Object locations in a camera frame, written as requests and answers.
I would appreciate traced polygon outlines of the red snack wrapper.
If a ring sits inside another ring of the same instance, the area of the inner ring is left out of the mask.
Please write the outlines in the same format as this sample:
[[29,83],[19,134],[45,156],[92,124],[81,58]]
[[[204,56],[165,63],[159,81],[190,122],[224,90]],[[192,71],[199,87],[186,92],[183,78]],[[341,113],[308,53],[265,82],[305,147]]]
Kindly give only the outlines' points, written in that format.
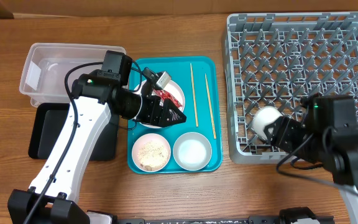
[[177,108],[182,107],[182,104],[171,93],[165,90],[154,90],[153,93],[161,98],[162,103],[165,100],[171,100]]

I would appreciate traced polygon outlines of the large pink plate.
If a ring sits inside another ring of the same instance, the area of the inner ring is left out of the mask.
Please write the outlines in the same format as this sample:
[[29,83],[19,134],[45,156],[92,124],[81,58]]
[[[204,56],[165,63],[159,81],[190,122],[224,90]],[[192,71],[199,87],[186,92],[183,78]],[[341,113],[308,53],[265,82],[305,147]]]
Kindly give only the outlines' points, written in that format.
[[[140,84],[140,90],[138,90],[136,92],[136,94],[138,94],[138,95],[141,94],[141,89],[145,85],[145,83],[146,83],[146,80],[143,80],[142,83]],[[183,112],[185,109],[186,103],[185,103],[185,95],[184,95],[182,89],[180,88],[180,86],[178,84],[176,84],[173,80],[170,80],[169,83],[167,84],[167,86],[165,86],[164,90],[169,92],[169,94],[171,94],[181,104],[181,107],[178,107],[178,108],[181,112]],[[147,128],[152,128],[152,129],[160,129],[161,128],[158,126],[153,126],[153,125],[145,124],[145,123],[141,123],[141,125],[143,125]]]

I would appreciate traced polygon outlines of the white cup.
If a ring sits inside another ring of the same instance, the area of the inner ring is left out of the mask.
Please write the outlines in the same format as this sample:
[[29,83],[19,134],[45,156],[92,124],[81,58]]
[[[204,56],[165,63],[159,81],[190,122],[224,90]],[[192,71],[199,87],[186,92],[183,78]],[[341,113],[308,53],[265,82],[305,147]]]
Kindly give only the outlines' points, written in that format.
[[273,106],[265,106],[258,110],[251,122],[251,128],[261,140],[267,140],[264,129],[267,125],[275,122],[282,114]]

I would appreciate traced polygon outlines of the wooden chopstick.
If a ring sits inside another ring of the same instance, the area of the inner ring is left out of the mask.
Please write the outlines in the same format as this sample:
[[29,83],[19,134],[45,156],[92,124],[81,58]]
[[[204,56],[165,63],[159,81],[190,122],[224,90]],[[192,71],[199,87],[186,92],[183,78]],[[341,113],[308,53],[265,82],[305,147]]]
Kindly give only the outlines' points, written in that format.
[[207,94],[207,98],[208,98],[213,138],[216,139],[217,135],[216,135],[216,128],[215,128],[215,123],[214,123],[214,114],[213,114],[213,108],[212,108],[212,103],[211,103],[211,95],[210,95],[210,91],[209,91],[208,77],[207,77],[206,73],[204,74],[204,80],[205,80],[205,84],[206,84],[206,94]]
[[190,64],[190,72],[191,72],[191,87],[192,87],[192,94],[193,94],[193,106],[194,106],[194,113],[195,113],[195,123],[196,123],[196,127],[198,127],[199,122],[198,122],[198,112],[197,112],[197,105],[196,105],[195,83],[194,83],[194,74],[193,74],[192,63]]

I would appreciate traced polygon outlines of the grey bowl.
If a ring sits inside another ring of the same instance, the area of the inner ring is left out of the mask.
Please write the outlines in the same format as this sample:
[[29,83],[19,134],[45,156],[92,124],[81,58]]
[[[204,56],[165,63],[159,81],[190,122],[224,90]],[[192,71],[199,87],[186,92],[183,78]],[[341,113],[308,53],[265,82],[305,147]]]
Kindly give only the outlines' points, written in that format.
[[182,134],[174,143],[175,162],[188,171],[205,168],[212,158],[212,147],[208,139],[196,132]]

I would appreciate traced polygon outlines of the small pink bowl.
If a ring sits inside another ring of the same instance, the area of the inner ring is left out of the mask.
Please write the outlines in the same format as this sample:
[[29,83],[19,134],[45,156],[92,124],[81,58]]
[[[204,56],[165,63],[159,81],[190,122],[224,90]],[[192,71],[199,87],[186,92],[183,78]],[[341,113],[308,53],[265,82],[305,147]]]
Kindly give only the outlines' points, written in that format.
[[171,147],[163,136],[148,133],[135,141],[131,156],[138,169],[144,172],[157,172],[168,164]]

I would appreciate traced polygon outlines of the rice food waste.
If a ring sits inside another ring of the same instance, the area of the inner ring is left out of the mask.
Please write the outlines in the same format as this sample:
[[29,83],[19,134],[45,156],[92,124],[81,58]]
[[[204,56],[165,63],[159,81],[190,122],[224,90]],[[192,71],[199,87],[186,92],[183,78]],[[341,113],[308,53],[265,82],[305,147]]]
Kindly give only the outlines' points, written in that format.
[[137,153],[140,165],[147,171],[162,168],[168,161],[168,151],[158,141],[149,141]]

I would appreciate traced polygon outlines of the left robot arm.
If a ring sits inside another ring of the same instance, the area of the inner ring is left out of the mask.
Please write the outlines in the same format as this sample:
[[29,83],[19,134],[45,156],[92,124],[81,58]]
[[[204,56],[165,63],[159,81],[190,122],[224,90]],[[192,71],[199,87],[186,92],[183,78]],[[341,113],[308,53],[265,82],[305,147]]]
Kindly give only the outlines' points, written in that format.
[[100,69],[71,85],[64,79],[70,100],[65,124],[30,187],[12,191],[7,207],[13,223],[117,223],[115,215],[84,212],[77,204],[86,166],[111,116],[162,128],[186,121],[172,100],[126,89],[133,64],[126,54],[108,50]]

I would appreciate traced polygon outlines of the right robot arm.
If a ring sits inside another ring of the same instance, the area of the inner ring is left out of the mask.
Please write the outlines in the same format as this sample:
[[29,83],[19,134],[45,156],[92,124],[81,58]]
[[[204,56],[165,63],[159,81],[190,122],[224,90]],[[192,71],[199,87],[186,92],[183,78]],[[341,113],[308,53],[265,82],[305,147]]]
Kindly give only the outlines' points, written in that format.
[[[301,99],[306,113],[302,121],[278,116],[262,125],[259,134],[287,156],[276,171],[338,189],[352,223],[358,223],[358,122],[353,97],[315,94]],[[291,157],[309,162],[311,169],[324,168],[332,181],[315,179],[281,170]]]

